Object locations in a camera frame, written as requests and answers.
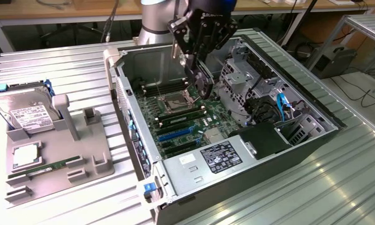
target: blue cable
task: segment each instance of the blue cable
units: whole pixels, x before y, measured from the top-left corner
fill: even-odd
[[[282,114],[282,121],[286,121],[286,116],[285,116],[285,112],[284,112],[284,105],[288,105],[288,107],[293,107],[292,104],[288,101],[286,95],[284,93],[280,93],[277,95],[277,105],[278,105],[278,109],[281,111]]]

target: hard drive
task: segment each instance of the hard drive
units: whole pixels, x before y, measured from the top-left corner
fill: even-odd
[[[49,80],[17,85],[0,84],[0,114],[11,129],[34,134],[54,129],[62,119],[53,106],[54,91]]]

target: warning label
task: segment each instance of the warning label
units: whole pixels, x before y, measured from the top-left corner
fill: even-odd
[[[11,114],[26,130],[33,130],[53,125],[53,120],[45,105],[12,110]]]
[[[220,173],[244,163],[230,141],[214,145],[201,152],[213,173]]]

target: motherboard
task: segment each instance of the motherboard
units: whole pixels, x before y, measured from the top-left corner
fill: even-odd
[[[216,93],[203,100],[193,85],[167,94],[154,92],[137,97],[162,157],[222,141],[241,128]]]

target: metal table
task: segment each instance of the metal table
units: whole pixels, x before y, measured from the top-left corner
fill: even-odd
[[[314,56],[306,62],[306,67],[310,70],[314,68],[322,54],[325,53],[326,48],[332,45],[334,38],[337,37],[346,24],[375,41],[375,15],[345,15],[320,51],[317,51],[317,54],[314,54]]]
[[[241,30],[238,34],[253,38],[348,129],[304,163],[179,224],[375,224],[375,126],[264,33]],[[2,200],[0,224],[154,223],[135,193],[137,176],[110,104],[102,60],[106,48],[129,45],[133,41],[2,55],[0,83],[49,77],[55,91],[69,93],[74,113],[87,106],[101,110],[117,173],[10,210]]]

